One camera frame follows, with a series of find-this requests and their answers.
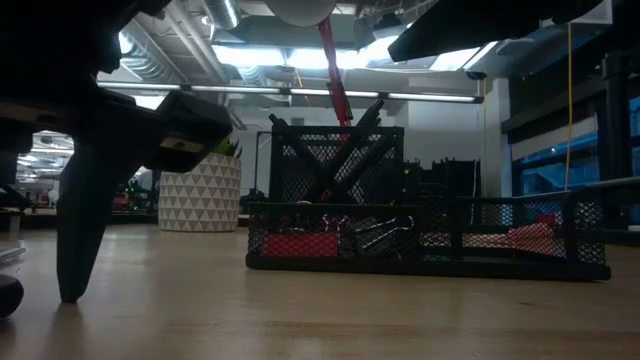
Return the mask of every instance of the potted plant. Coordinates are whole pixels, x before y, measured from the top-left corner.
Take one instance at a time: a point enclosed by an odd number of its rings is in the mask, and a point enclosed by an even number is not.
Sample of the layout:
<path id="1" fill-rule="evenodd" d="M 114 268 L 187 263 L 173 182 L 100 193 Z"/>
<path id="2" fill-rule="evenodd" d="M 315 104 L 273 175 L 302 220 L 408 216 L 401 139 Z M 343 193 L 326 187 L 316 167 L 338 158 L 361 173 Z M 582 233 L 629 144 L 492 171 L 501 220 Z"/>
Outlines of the potted plant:
<path id="1" fill-rule="evenodd" d="M 191 232 L 235 231 L 240 208 L 242 147 L 230 136 L 191 172 L 163 172 L 160 229 Z"/>

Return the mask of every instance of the ductwork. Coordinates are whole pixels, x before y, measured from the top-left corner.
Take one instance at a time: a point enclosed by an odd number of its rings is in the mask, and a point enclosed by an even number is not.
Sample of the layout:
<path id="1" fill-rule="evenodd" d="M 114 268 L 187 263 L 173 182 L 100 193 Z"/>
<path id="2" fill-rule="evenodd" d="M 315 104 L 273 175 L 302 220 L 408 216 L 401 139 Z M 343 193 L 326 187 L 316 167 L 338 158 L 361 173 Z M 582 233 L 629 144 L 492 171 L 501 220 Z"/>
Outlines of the ductwork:
<path id="1" fill-rule="evenodd" d="M 202 40 L 202 35 L 193 26 L 189 16 L 182 6 L 173 1 L 167 5 L 165 11 L 166 19 L 171 24 L 171 28 L 176 32 L 180 40 L 189 49 L 191 54 L 196 58 L 198 63 L 203 69 L 212 77 L 212 80 L 217 83 L 227 84 L 229 79 L 225 74 L 224 68 L 213 49 L 209 44 Z M 191 36 L 187 37 L 187 34 L 182 30 L 181 26 L 184 26 L 186 31 Z"/>
<path id="2" fill-rule="evenodd" d="M 244 82 L 248 86 L 255 86 L 255 87 L 281 87 L 282 86 L 282 84 L 278 83 L 277 81 L 268 79 L 265 76 L 264 71 L 262 70 L 262 67 L 260 66 L 238 66 L 236 67 L 236 69 L 238 69 L 238 73 L 240 74 L 240 77 L 242 78 L 242 80 L 244 80 Z M 262 95 L 262 96 L 268 99 L 271 99 L 273 101 L 286 102 L 287 104 L 290 105 L 290 99 L 288 96 L 285 96 L 285 95 Z"/>
<path id="3" fill-rule="evenodd" d="M 122 35 L 131 43 L 131 50 L 123 54 L 120 64 L 142 81 L 170 84 L 187 82 L 186 76 L 135 20 L 122 30 Z"/>
<path id="4" fill-rule="evenodd" d="M 204 11 L 213 25 L 231 30 L 240 23 L 240 8 L 236 0 L 203 0 Z"/>

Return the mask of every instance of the black pole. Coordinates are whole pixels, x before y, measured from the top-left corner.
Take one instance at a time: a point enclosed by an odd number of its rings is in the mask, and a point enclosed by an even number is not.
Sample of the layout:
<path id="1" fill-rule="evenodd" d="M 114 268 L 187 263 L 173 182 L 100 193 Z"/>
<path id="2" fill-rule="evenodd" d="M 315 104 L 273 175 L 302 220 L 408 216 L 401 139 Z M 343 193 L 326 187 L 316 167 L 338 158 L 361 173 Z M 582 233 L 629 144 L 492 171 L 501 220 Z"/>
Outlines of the black pole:
<path id="1" fill-rule="evenodd" d="M 260 152 L 260 136 L 262 134 L 271 134 L 271 131 L 258 131 L 256 132 L 256 157 L 253 169 L 253 188 L 258 190 L 258 154 Z"/>
<path id="2" fill-rule="evenodd" d="M 607 153 L 609 179 L 633 176 L 627 80 L 630 57 L 616 50 L 603 61 L 607 89 Z"/>

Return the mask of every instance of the fluorescent light fixture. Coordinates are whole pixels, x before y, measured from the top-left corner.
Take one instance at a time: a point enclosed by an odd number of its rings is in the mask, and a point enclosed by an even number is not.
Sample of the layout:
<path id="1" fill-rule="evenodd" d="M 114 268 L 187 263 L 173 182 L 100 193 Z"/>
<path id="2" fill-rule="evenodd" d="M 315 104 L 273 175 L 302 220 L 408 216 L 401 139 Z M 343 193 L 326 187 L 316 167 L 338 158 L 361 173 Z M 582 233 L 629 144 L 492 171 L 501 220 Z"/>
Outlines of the fluorescent light fixture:
<path id="1" fill-rule="evenodd" d="M 329 90 L 322 89 L 291 89 L 291 95 L 328 96 Z"/>
<path id="2" fill-rule="evenodd" d="M 437 94 L 403 94 L 403 93 L 389 93 L 389 99 L 463 102 L 463 103 L 467 103 L 467 102 L 472 103 L 476 100 L 476 98 L 474 98 L 473 96 L 437 95 Z"/>
<path id="3" fill-rule="evenodd" d="M 492 41 L 492 42 L 488 43 L 487 45 L 485 45 L 482 48 L 482 50 L 478 51 L 471 58 L 471 60 L 469 60 L 466 64 L 464 64 L 463 69 L 468 70 L 470 67 L 472 67 L 475 63 L 478 62 L 478 60 L 482 59 L 485 55 L 487 55 L 489 50 L 493 49 L 493 47 L 496 46 L 496 44 L 498 44 L 497 41 Z"/>
<path id="4" fill-rule="evenodd" d="M 33 155 L 19 156 L 18 159 L 24 160 L 24 161 L 38 161 L 38 158 Z"/>
<path id="5" fill-rule="evenodd" d="M 436 61 L 429 68 L 437 71 L 456 71 L 471 59 L 480 48 L 453 51 L 438 56 Z"/>
<path id="6" fill-rule="evenodd" d="M 192 86 L 193 91 L 213 91 L 235 94 L 280 94 L 279 88 L 265 88 L 252 86 Z"/>
<path id="7" fill-rule="evenodd" d="M 37 152 L 37 153 L 46 153 L 46 154 L 68 154 L 68 155 L 72 155 L 73 154 L 73 150 L 64 150 L 64 149 L 42 149 L 42 148 L 33 148 L 31 149 L 31 152 Z"/>
<path id="8" fill-rule="evenodd" d="M 221 63 L 233 66 L 278 66 L 285 64 L 282 51 L 276 48 L 213 46 L 213 51 Z"/>
<path id="9" fill-rule="evenodd" d="M 355 50 L 336 51 L 336 62 L 340 69 L 363 68 L 367 65 L 366 59 L 358 56 Z M 296 49 L 289 56 L 287 65 L 299 69 L 326 69 L 329 62 L 323 49 Z"/>
<path id="10" fill-rule="evenodd" d="M 367 62 L 391 59 L 388 48 L 397 38 L 398 36 L 394 35 L 378 39 L 360 50 L 358 55 L 362 58 L 362 61 L 366 60 Z"/>
<path id="11" fill-rule="evenodd" d="M 122 31 L 118 33 L 118 41 L 120 42 L 120 52 L 124 54 L 128 54 L 133 50 L 133 42 L 125 36 Z"/>
<path id="12" fill-rule="evenodd" d="M 149 83 L 100 81 L 98 82 L 98 85 L 105 89 L 119 89 L 119 90 L 158 90 L 158 91 L 180 90 L 180 85 L 173 85 L 173 84 L 149 84 Z"/>
<path id="13" fill-rule="evenodd" d="M 377 98 L 380 96 L 379 92 L 376 91 L 345 91 L 347 96 L 353 97 L 366 97 L 366 98 Z"/>

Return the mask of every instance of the window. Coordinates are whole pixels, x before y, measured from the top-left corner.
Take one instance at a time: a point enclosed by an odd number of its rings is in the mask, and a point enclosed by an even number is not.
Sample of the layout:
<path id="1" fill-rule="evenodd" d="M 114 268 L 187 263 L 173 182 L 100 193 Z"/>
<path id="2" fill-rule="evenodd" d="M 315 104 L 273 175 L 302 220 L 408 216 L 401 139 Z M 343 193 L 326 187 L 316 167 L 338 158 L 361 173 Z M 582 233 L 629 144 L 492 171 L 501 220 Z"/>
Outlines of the window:
<path id="1" fill-rule="evenodd" d="M 597 145 L 597 132 L 571 141 L 569 190 L 600 180 Z M 562 142 L 514 161 L 514 195 L 564 191 L 568 148 L 567 142 Z"/>
<path id="2" fill-rule="evenodd" d="M 629 101 L 631 113 L 631 136 L 640 135 L 640 97 Z"/>
<path id="3" fill-rule="evenodd" d="M 571 141 L 571 151 L 583 150 L 583 149 L 593 149 L 598 146 L 598 133 L 592 132 L 586 135 L 582 135 L 580 137 L 574 138 Z M 538 151 L 537 153 L 531 154 L 529 156 L 525 156 L 522 159 L 522 163 L 530 163 L 536 160 L 548 159 L 553 156 L 558 156 L 562 154 L 567 154 L 568 149 L 567 142 L 560 143 L 556 146 L 550 147 L 548 149 Z"/>
<path id="4" fill-rule="evenodd" d="M 522 171 L 522 195 L 564 191 L 566 161 Z M 571 161 L 569 166 L 569 190 L 600 180 L 597 157 Z"/>

